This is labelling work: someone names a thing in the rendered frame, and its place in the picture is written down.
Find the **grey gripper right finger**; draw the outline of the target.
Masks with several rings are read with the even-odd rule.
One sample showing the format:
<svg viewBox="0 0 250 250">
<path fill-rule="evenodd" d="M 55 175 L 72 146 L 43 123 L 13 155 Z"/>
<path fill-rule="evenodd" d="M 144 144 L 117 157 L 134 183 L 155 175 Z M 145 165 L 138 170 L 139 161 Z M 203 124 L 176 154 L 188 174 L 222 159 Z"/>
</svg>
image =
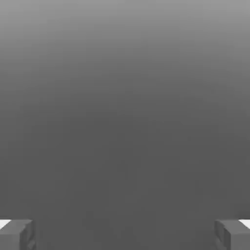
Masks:
<svg viewBox="0 0 250 250">
<path fill-rule="evenodd" d="M 250 250 L 250 219 L 215 220 L 216 250 Z"/>
</svg>

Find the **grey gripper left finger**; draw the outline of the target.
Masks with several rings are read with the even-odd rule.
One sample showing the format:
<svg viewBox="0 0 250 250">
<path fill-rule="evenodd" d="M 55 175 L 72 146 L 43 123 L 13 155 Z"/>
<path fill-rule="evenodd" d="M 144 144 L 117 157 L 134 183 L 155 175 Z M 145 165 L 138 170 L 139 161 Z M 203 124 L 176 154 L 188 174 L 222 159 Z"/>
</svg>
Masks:
<svg viewBox="0 0 250 250">
<path fill-rule="evenodd" d="M 35 221 L 0 219 L 0 250 L 37 250 Z"/>
</svg>

